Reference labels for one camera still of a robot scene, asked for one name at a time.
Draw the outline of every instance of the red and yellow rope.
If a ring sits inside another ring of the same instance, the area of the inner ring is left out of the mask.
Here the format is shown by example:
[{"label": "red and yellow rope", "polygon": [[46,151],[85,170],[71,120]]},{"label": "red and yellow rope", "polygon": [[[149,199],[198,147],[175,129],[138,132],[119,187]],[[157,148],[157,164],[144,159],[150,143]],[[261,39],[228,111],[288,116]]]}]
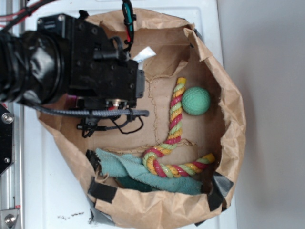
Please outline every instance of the red and yellow rope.
[{"label": "red and yellow rope", "polygon": [[185,92],[185,78],[178,78],[173,90],[170,109],[170,131],[167,140],[158,146],[146,150],[143,154],[143,165],[155,175],[160,177],[187,177],[202,172],[208,164],[215,161],[213,154],[205,155],[196,161],[183,165],[164,165],[156,159],[170,154],[181,140],[182,134],[182,103],[181,98]]}]

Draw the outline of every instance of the white surface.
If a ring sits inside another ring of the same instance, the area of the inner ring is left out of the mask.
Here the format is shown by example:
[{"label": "white surface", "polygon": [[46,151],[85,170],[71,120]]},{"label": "white surface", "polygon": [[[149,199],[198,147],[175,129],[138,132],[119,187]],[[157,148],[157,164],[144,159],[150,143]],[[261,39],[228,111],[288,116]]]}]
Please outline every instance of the white surface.
[{"label": "white surface", "polygon": [[[217,5],[215,0],[189,1],[135,0],[134,7],[155,10],[195,22],[206,45],[222,62]],[[65,12],[78,16],[78,10],[90,15],[120,10],[121,1],[61,0],[37,11],[26,21],[27,29],[36,29],[37,17]],[[69,170],[52,136],[39,124],[35,111],[25,108],[25,229],[114,228],[89,224],[90,207],[78,181]],[[236,229],[235,201],[221,216],[198,228]],[[195,225],[184,229],[197,228]]]},{"label": "white surface", "polygon": [[238,228],[305,228],[305,1],[218,0],[224,67],[241,90],[247,144]]}]

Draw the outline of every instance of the black wire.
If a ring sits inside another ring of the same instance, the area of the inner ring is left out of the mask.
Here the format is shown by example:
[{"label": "black wire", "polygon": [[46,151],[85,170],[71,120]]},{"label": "black wire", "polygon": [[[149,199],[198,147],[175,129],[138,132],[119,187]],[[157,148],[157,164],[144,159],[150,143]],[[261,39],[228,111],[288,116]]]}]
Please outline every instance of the black wire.
[{"label": "black wire", "polygon": [[39,1],[37,2],[35,5],[33,5],[32,7],[24,7],[23,9],[25,9],[24,12],[20,13],[16,18],[14,18],[13,20],[10,21],[9,24],[7,24],[7,26],[5,26],[2,29],[2,32],[8,32],[14,25],[18,24],[22,19],[26,18],[27,16],[30,16],[34,11],[36,11],[39,7],[46,5],[48,3],[51,3],[53,1],[57,1],[57,0],[44,0],[44,1]]},{"label": "black wire", "polygon": [[143,122],[143,120],[141,119],[141,117],[140,116],[137,116],[138,118],[139,118],[139,120],[141,121],[141,126],[138,128],[138,129],[136,129],[136,130],[133,130],[133,131],[129,131],[129,132],[124,132],[124,131],[122,131],[122,129],[120,128],[120,126],[119,125],[117,125],[116,124],[116,122],[114,121],[114,120],[112,120],[112,119],[110,119],[114,124],[115,124],[115,126],[119,129],[119,131],[122,133],[122,134],[124,134],[124,135],[128,135],[128,134],[132,134],[132,133],[135,133],[135,132],[137,132],[137,131],[139,131],[139,130],[141,130],[142,128],[143,128],[143,126],[144,126],[144,122]]}]

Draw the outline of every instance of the black cable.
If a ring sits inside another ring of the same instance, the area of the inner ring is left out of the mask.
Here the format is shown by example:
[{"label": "black cable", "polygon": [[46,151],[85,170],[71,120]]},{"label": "black cable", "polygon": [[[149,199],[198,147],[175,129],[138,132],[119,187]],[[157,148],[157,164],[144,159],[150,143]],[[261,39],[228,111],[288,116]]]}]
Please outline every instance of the black cable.
[{"label": "black cable", "polygon": [[112,120],[112,119],[110,119],[114,124],[115,124],[115,126],[119,129],[119,131],[122,133],[122,134],[124,134],[124,135],[128,135],[128,134],[132,134],[132,133],[135,133],[135,132],[137,132],[137,131],[139,131],[139,130],[141,130],[142,128],[143,128],[143,126],[144,126],[144,122],[143,122],[143,120],[141,119],[141,117],[140,116],[137,116],[138,118],[139,118],[139,120],[141,121],[141,126],[138,128],[138,129],[136,129],[136,130],[133,130],[133,131],[129,131],[129,132],[124,132],[124,131],[122,131],[122,129],[120,128],[120,126],[119,125],[117,125],[116,124],[116,122],[114,121],[114,120]]},{"label": "black cable", "polygon": [[[61,115],[61,116],[69,116],[75,118],[104,118],[104,117],[114,117],[119,115],[132,115],[131,111],[128,109],[125,110],[54,110],[50,108],[46,108],[39,105],[33,105],[32,108],[49,114],[49,115]],[[149,111],[146,110],[132,110],[134,116],[149,116]]]},{"label": "black cable", "polygon": [[51,3],[53,1],[57,1],[57,0],[43,0],[43,1],[39,1],[36,4],[34,4],[31,7],[24,7],[23,9],[25,9],[24,12],[20,13],[16,18],[14,18],[13,20],[10,21],[10,23],[7,24],[7,26],[5,26],[2,29],[2,32],[8,32],[14,25],[18,24],[21,20],[23,20],[24,18],[26,18],[27,16],[30,16],[33,12],[35,12],[39,7],[46,5],[48,3]]}]

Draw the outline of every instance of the black tape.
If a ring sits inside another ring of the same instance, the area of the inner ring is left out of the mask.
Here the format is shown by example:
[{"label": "black tape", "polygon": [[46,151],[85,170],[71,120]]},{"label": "black tape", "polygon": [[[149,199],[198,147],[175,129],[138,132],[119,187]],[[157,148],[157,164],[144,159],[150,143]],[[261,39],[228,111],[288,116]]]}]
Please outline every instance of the black tape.
[{"label": "black tape", "polygon": [[115,194],[116,194],[117,188],[111,187],[108,185],[103,185],[100,183],[96,183],[94,181],[94,178],[92,179],[92,182],[90,184],[90,188],[88,190],[88,194],[91,196],[106,201],[108,203],[112,203]]},{"label": "black tape", "polygon": [[112,220],[111,216],[97,210],[94,206],[94,203],[89,198],[88,201],[91,207],[91,218],[89,219],[89,224],[91,224],[92,222],[98,222],[115,226],[115,222]]},{"label": "black tape", "polygon": [[96,153],[92,150],[87,150],[86,157],[93,166],[94,171],[96,171],[98,166],[100,165],[100,159],[97,157]]},{"label": "black tape", "polygon": [[212,178],[213,192],[208,195],[208,203],[210,211],[219,208],[224,198],[228,195],[234,183],[220,173],[215,172]]}]

